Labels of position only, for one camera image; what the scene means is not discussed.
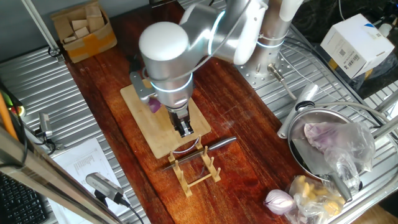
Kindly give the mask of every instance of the wooden knife stand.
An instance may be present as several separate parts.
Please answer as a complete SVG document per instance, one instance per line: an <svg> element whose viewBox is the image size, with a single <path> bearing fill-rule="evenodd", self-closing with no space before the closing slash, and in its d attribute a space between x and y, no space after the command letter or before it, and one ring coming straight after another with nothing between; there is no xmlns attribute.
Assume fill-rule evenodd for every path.
<svg viewBox="0 0 398 224"><path fill-rule="evenodd" d="M182 190L185 193L185 196L187 196L187 197L192 195L191 187L194 186L195 184L198 184L198 183L206 180L209 177L212 177L214 182L221 180L221 177L220 177L221 168L219 167L216 170L216 168L213 165L214 157L212 157L211 159L209 158L209 156L207 155L207 146L205 146L205 148L203 149L203 146L201 145L200 141L201 141L201 136L199 136L199 141L198 141L198 143L195 144L195 147L198 151L202 152L200 157L210 172L208 175L206 175L202 178L199 178L199 179L193 181L192 183L188 184L187 180L184 177L184 171L180 169L180 166L178 165L178 160L176 160L173 155L173 151L170 151L170 156L168 157L170 164L175 165L175 166L173 166L174 173L177 176L178 181L180 182L180 185L182 187Z"/></svg>

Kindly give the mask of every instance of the cutting board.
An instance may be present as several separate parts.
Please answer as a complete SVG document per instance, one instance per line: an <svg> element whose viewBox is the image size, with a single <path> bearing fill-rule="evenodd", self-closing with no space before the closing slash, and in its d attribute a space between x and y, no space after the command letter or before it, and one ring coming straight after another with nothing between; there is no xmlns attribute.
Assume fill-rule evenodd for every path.
<svg viewBox="0 0 398 224"><path fill-rule="evenodd" d="M195 140L199 135L204 136L211 130L192 99L189 99L189 113L193 134L181 138L178 131L174 130L164 105L156 113L152 113L138 98L133 85L121 89L120 93L156 159L170 154L170 151Z"/></svg>

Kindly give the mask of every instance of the dark wooden surface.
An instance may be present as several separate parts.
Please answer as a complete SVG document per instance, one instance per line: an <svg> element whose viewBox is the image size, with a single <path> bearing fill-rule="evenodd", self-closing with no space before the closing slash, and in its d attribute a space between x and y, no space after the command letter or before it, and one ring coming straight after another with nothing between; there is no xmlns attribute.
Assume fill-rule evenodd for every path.
<svg viewBox="0 0 398 224"><path fill-rule="evenodd" d="M211 126L202 144L238 140L209 153L221 180L195 185L189 198L172 170L161 171L167 158L153 156L122 99L120 89L131 84L126 56L139 53L142 31L155 22L178 22L182 13L173 2L115 17L118 45L76 64L67 58L67 66L152 223L285 223L262 202L303 172L276 135L281 123L233 66L213 58L195 72L192 98ZM188 182L207 174L202 167L200 159L182 165Z"/></svg>

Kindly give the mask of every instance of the knife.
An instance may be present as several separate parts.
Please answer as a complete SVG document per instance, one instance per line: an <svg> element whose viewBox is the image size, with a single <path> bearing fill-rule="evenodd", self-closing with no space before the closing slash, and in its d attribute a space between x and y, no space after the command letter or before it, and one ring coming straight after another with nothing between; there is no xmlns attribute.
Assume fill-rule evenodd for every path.
<svg viewBox="0 0 398 224"><path fill-rule="evenodd" d="M308 143L306 139L293 139L294 146L300 153L305 164L314 175L329 175L331 181L346 202L353 200L347 185L338 177L338 174L326 162L323 154Z"/></svg>
<svg viewBox="0 0 398 224"><path fill-rule="evenodd" d="M210 147L207 149L207 151L209 152L209 151L218 149L218 148L220 148L220 147L226 146L226 145L228 145L229 143L234 142L235 140L236 140L236 137L231 137L231 138L228 138L228 139L224 139L224 140L219 141L218 143L216 143L216 144L210 146ZM182 164L183 162L190 161L190 160L192 160L192 159L194 159L194 158L200 156L202 152L203 152L203 151L194 152L194 153L189 154L189 155L187 155L187 156L185 156L185 157L183 157L183 158L181 158L181 159L178 159L178 163L179 163L179 164ZM170 168L172 168L172 167L174 167L174 164L169 165L168 167L166 167L166 168L165 168L164 170L162 170L162 171L168 170L168 169L170 169Z"/></svg>

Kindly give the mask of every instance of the purple onion piece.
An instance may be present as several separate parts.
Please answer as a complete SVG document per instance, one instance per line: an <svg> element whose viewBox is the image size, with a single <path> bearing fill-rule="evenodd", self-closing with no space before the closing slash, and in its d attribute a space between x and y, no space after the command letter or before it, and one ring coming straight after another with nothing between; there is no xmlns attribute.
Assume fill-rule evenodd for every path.
<svg viewBox="0 0 398 224"><path fill-rule="evenodd" d="M271 190L264 205L277 215L283 215L295 207L293 198L282 190Z"/></svg>
<svg viewBox="0 0 398 224"><path fill-rule="evenodd" d="M159 100L149 98L148 106L152 113L156 113L156 111L162 107L162 104L159 102Z"/></svg>

